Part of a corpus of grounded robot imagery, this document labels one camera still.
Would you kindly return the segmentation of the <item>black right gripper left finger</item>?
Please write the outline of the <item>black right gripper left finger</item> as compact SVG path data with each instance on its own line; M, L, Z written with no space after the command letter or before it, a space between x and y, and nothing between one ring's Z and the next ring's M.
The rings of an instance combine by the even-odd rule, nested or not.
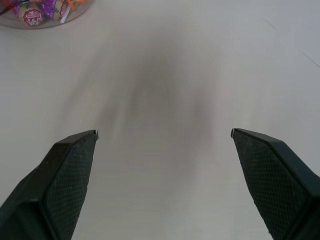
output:
M55 143L0 207L2 240L70 240L93 164L96 130Z

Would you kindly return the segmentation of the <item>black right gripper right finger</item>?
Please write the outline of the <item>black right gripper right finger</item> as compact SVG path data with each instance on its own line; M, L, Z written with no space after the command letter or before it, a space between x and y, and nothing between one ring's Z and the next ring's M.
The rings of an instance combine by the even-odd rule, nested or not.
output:
M245 182L274 240L320 238L320 178L283 141L233 128Z

